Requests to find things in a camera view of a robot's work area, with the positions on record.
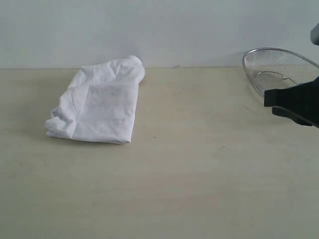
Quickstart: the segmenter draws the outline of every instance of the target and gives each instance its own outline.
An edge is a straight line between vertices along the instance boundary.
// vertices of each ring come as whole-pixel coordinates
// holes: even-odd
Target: white cloth
[[[131,141],[139,83],[145,75],[136,56],[84,66],[45,122],[46,135],[81,141]]]

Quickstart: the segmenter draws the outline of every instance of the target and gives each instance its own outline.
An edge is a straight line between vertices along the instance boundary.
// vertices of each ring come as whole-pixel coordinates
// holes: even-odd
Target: wire mesh basket
[[[262,97],[267,90],[290,88],[319,76],[319,65],[315,62],[277,48],[249,51],[243,57],[243,67],[251,85]]]

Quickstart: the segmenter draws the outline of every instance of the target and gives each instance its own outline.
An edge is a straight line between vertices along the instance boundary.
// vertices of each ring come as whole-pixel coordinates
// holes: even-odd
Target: basket rim
[[[296,53],[296,52],[293,52],[293,51],[290,51],[290,50],[281,49],[281,48],[261,47],[261,48],[256,48],[256,49],[253,49],[253,50],[248,51],[248,52],[243,56],[243,58],[242,58],[242,65],[243,65],[244,71],[245,71],[245,73],[246,73],[247,75],[248,75],[248,72],[247,72],[247,67],[246,67],[246,64],[245,64],[245,58],[246,58],[250,53],[253,53],[253,52],[255,52],[255,51],[260,51],[260,50],[276,50],[276,51],[288,52],[288,53],[290,53],[290,54],[293,54],[293,55],[295,55],[295,56],[298,56],[298,57],[304,59],[305,61],[307,61],[307,62],[313,64],[314,66],[316,66],[316,67],[319,69],[319,65],[318,65],[316,62],[314,62],[314,61],[312,61],[312,60],[310,60],[310,59],[308,59],[308,58],[306,58],[306,57],[304,57],[304,56],[302,56],[302,55],[300,55],[300,54],[298,54],[298,53]]]

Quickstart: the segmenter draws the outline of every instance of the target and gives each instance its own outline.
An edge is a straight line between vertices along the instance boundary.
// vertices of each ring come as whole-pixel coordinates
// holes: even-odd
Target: folded fabric
[[[83,66],[45,122],[46,135],[81,141],[131,141],[139,83],[145,75],[136,56]]]

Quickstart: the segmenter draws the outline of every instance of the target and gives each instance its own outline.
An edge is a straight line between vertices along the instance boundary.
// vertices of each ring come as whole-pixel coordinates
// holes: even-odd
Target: white wall
[[[0,68],[73,68],[135,54],[147,67],[240,65],[273,46],[319,62],[317,0],[0,0]]]

